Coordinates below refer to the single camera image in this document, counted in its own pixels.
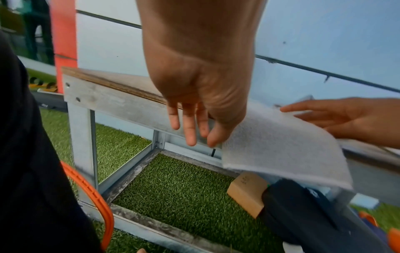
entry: finger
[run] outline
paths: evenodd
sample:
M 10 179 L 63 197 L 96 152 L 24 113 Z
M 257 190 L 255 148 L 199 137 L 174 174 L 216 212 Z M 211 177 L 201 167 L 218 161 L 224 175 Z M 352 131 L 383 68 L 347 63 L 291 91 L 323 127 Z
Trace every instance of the finger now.
M 320 111 L 311 111 L 307 113 L 301 113 L 294 115 L 296 118 L 299 118 L 304 121 L 311 121 L 311 120 L 331 120 L 332 113 L 330 112 L 320 112 Z
M 226 141 L 230 134 L 232 133 L 233 128 L 226 128 L 218 121 L 215 122 L 214 127 L 207 137 L 207 144 L 209 147 L 213 148 L 217 144 Z
M 334 120 L 312 120 L 312 121 L 308 121 L 311 124 L 314 124 L 320 128 L 326 128 L 329 126 L 333 126 L 333 125 L 338 125 L 337 121 Z
M 196 108 L 196 121 L 200 130 L 200 135 L 207 138 L 210 128 L 208 127 L 208 112 L 203 103 L 198 103 Z
M 186 144 L 196 145 L 196 123 L 195 123 L 195 104 L 182 104 L 183 110 L 183 132 L 186 138 Z
M 362 138 L 362 136 L 359 136 L 354 128 L 353 121 L 349 121 L 344 124 L 328 126 L 324 129 L 337 139 L 360 140 Z
M 341 110 L 344 105 L 345 102 L 342 99 L 307 100 L 283 106 L 280 108 L 280 111 L 284 113 L 305 110 L 337 112 Z
M 178 104 L 167 102 L 167 111 L 172 129 L 178 130 L 180 127 L 179 116 L 178 116 Z

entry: plywood edge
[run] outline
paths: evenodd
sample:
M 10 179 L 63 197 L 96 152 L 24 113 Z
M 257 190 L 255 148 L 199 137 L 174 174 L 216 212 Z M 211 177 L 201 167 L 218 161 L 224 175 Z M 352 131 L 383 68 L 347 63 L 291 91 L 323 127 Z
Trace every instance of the plywood edge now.
M 118 81 L 107 79 L 103 76 L 100 77 L 100 76 L 96 75 L 97 71 L 90 70 L 90 73 L 89 73 L 88 70 L 85 70 L 85 69 L 70 68 L 70 67 L 62 67 L 61 71 L 64 75 L 79 78 L 84 81 L 95 83 L 95 84 L 105 86 L 105 87 L 108 87 L 108 88 L 111 88 L 114 90 L 119 90 L 119 91 L 125 92 L 127 94 L 145 98 L 145 99 L 155 101 L 155 102 L 158 102 L 158 103 L 161 103 L 164 105 L 167 104 L 166 99 L 158 94 L 154 94 L 154 93 L 151 93 L 151 92 L 148 92 L 148 91 L 136 88 L 136 87 L 128 86 L 128 85 L 122 84 Z M 133 81 L 140 82 L 140 81 L 145 80 L 146 77 L 138 76 L 138 75 L 131 75 L 130 78 Z

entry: metal floor frame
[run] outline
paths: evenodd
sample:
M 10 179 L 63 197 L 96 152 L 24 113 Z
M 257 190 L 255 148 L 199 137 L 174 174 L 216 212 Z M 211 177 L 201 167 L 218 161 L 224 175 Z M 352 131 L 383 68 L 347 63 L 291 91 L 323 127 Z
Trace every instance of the metal floor frame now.
M 63 76 L 63 82 L 64 99 L 68 104 L 75 167 L 110 205 L 114 213 L 115 228 L 178 252 L 237 252 L 229 247 L 193 236 L 181 229 L 112 204 L 113 200 L 159 153 L 232 177 L 238 175 L 236 172 L 223 169 L 221 160 L 218 158 L 168 142 L 170 136 L 182 138 L 183 132 L 170 129 L 164 105 L 68 75 Z M 152 143 L 100 183 L 97 169 L 95 111 L 154 129 Z M 202 138 L 198 138 L 198 142 L 206 143 Z M 381 194 L 382 189 L 378 190 L 379 197 L 400 205 L 398 164 L 387 160 L 371 161 L 365 155 L 351 150 L 345 150 L 345 154 L 349 160 L 353 178 L 361 170 L 366 170 L 367 174 L 368 171 L 373 171 L 372 177 L 364 177 L 365 184 L 356 190 L 368 194 L 377 186 L 376 183 L 370 185 L 375 180 L 389 180 L 388 183 L 380 182 L 379 185 L 386 185 L 383 190 L 390 189 L 387 187 L 395 186 L 395 188 L 392 188 L 388 194 Z M 336 189 L 333 194 L 336 208 L 369 231 L 347 207 L 355 192 Z M 102 221 L 98 210 L 81 190 L 79 190 L 78 202 L 88 216 Z M 371 238 L 375 237 L 372 232 L 370 234 Z

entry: hand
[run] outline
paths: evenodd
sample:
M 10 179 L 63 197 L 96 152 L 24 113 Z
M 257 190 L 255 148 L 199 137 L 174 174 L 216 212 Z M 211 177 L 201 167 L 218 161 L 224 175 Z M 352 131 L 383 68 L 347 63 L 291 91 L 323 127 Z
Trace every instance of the hand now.
M 400 148 L 400 99 L 308 100 L 280 110 L 285 113 L 311 110 L 296 117 L 324 128 L 335 138 Z
M 171 127 L 182 104 L 186 143 L 214 147 L 245 117 L 254 37 L 264 0 L 138 0 L 150 78 L 167 100 Z M 208 114 L 215 119 L 208 127 Z

